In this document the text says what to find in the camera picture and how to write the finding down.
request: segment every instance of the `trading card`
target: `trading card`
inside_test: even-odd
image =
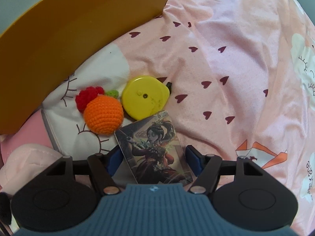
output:
[[[139,184],[193,181],[184,152],[166,111],[115,131],[118,144]]]

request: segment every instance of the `pink cushion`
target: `pink cushion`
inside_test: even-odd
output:
[[[62,155],[38,144],[26,144],[15,149],[0,169],[1,192],[14,195]]]
[[[16,148],[24,144],[40,144],[52,148],[43,122],[41,110],[35,112],[16,134],[7,136],[6,139],[0,143],[4,164],[7,162],[9,155]]]

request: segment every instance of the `cartoon eyelash drawing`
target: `cartoon eyelash drawing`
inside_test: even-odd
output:
[[[306,72],[307,70],[307,66],[306,66],[306,64],[307,64],[307,62],[305,62],[305,59],[302,59],[302,56],[299,56],[299,59],[301,60],[301,61],[303,61],[303,63],[305,64],[305,68],[304,68],[304,72]]]
[[[315,84],[308,84],[308,87],[313,89],[313,96],[315,96]]]
[[[69,84],[70,84],[70,82],[72,82],[72,81],[74,81],[74,80],[77,79],[77,78],[74,78],[74,79],[70,80],[70,77],[72,77],[72,76],[74,76],[74,74],[68,76],[68,78],[67,78],[66,80],[64,80],[64,82],[66,82],[66,81],[68,82],[68,84],[67,84],[67,90],[66,90],[65,94],[63,95],[63,97],[60,99],[60,100],[63,100],[63,101],[64,101],[66,107],[67,107],[67,102],[66,102],[65,98],[73,98],[72,96],[68,96],[68,95],[67,95],[67,94],[68,94],[68,91],[77,91],[76,89],[69,89]]]
[[[99,143],[100,143],[100,150],[99,150],[99,153],[100,153],[101,151],[107,151],[107,152],[109,152],[109,150],[106,150],[106,149],[103,149],[103,148],[102,148],[102,143],[103,143],[103,142],[106,142],[106,141],[109,141],[109,139],[101,140],[98,134],[96,134],[96,133],[94,133],[94,132],[92,132],[92,131],[90,131],[90,130],[86,130],[86,129],[85,129],[85,126],[86,126],[86,124],[84,123],[83,130],[80,131],[80,128],[79,128],[79,126],[78,126],[78,124],[77,124],[77,129],[78,129],[78,131],[79,131],[78,135],[81,134],[81,133],[83,133],[83,132],[91,132],[92,134],[94,134],[94,135],[97,137],[97,139],[98,139],[98,141],[99,141]]]

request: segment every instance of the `heart pattern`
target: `heart pattern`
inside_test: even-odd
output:
[[[225,120],[226,120],[226,123],[229,125],[233,120],[234,120],[235,116],[229,116],[229,117],[226,117]]]
[[[229,79],[229,76],[224,76],[220,79],[220,82],[222,82],[222,84],[225,85],[227,82],[227,79]]]
[[[162,40],[162,42],[165,42],[165,41],[167,41],[169,38],[171,38],[169,35],[167,35],[167,36],[163,36],[163,37],[161,37],[160,39]]]
[[[190,49],[192,52],[195,52],[196,50],[198,50],[198,48],[196,48],[196,47],[189,47],[189,49]]]
[[[206,89],[211,83],[211,81],[203,81],[201,84],[204,86],[204,89]]]
[[[161,83],[165,82],[166,79],[167,79],[167,77],[159,77],[159,78],[157,78],[157,80],[159,80]]]
[[[181,25],[181,23],[178,23],[178,22],[175,22],[175,21],[173,21],[173,24],[174,24],[175,27],[178,27],[178,26]]]
[[[177,95],[175,97],[175,99],[177,99],[177,103],[179,104],[180,102],[182,102],[188,95],[186,94],[181,94],[181,95]]]
[[[140,32],[131,32],[129,34],[131,35],[131,38],[135,38],[136,36],[138,36],[141,33]]]
[[[267,95],[268,95],[268,90],[264,90],[263,92],[264,92],[264,94],[265,94],[265,97],[267,97]]]
[[[225,50],[226,46],[223,46],[221,48],[218,48],[218,51],[220,51],[220,53],[222,53]]]
[[[210,115],[212,114],[212,112],[210,111],[207,111],[207,112],[204,112],[203,115],[205,116],[206,120],[209,119]]]

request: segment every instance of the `gray gripper base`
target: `gray gripper base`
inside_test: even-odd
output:
[[[289,226],[252,232],[221,218],[208,198],[184,191],[181,184],[128,185],[105,196],[83,223],[59,232],[20,229],[16,236],[297,236]]]

